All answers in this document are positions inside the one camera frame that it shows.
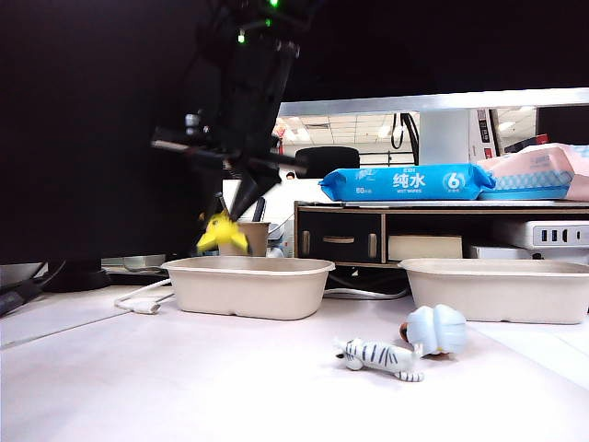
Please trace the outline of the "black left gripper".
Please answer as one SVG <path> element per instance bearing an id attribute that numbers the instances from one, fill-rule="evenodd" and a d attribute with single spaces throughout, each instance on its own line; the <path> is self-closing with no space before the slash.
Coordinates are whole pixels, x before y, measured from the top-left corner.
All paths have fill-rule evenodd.
<path id="1" fill-rule="evenodd" d="M 161 168 L 195 177 L 220 177 L 231 170 L 239 184 L 230 217 L 237 221 L 281 182 L 279 168 L 307 170 L 307 161 L 278 151 L 275 112 L 162 113 L 150 129 L 153 157 Z"/>

